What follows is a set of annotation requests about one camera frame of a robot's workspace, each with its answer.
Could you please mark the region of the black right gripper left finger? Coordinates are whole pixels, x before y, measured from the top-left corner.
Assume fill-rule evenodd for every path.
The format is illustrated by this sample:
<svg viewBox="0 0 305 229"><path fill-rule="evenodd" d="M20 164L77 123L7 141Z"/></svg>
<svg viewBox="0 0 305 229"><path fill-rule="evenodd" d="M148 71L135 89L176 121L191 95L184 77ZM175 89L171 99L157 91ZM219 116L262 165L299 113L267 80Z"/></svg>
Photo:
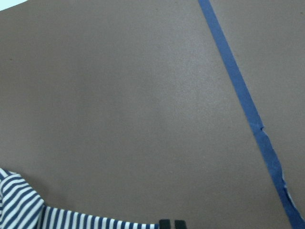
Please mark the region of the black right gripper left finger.
<svg viewBox="0 0 305 229"><path fill-rule="evenodd" d="M169 219L159 220L159 229L171 229L171 222Z"/></svg>

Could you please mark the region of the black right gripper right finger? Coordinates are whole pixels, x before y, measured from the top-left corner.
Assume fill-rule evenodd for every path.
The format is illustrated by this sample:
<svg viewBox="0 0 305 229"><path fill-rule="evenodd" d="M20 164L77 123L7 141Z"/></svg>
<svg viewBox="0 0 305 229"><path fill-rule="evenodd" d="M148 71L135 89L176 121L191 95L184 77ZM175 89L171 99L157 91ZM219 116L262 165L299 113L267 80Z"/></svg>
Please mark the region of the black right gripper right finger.
<svg viewBox="0 0 305 229"><path fill-rule="evenodd" d="M175 229L186 229L186 222L184 220L174 221Z"/></svg>

